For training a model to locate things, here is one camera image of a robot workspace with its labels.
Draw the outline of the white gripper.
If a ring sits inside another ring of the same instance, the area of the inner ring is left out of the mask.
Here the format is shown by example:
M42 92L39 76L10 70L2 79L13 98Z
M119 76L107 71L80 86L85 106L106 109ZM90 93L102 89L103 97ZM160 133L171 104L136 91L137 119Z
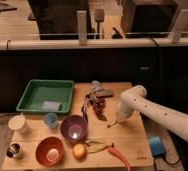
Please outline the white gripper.
M116 107L116 114L117 114L117 122L121 123L124 119L129 118L132 116L133 109L128 107L123 102L119 102Z

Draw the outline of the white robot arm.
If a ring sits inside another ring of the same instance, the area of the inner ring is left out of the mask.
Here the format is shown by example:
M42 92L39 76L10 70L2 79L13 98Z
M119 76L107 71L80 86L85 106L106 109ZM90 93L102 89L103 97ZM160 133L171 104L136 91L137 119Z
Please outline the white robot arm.
M117 121L122 122L134 111L139 111L188 142L188 114L151 102L146 96L142 85L123 91L116 107Z

